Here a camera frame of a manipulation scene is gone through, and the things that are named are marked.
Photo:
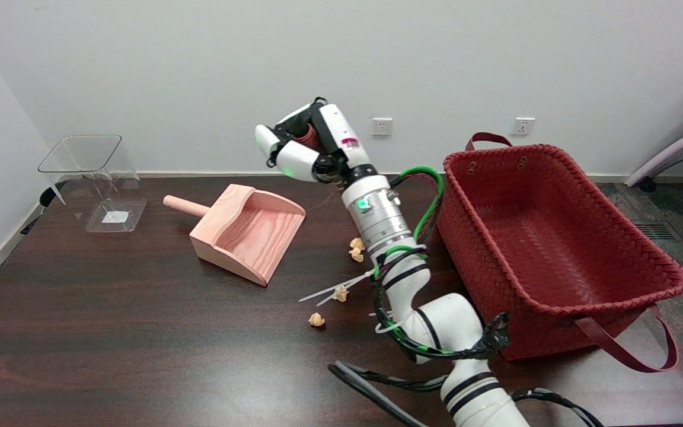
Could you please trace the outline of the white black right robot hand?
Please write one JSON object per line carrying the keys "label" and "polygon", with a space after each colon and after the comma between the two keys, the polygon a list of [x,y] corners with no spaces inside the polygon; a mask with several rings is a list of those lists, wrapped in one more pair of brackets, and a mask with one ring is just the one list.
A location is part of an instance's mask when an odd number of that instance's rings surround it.
{"label": "white black right robot hand", "polygon": [[296,180],[347,189],[378,173],[344,114],[322,97],[273,127],[257,125],[254,135],[266,165]]}

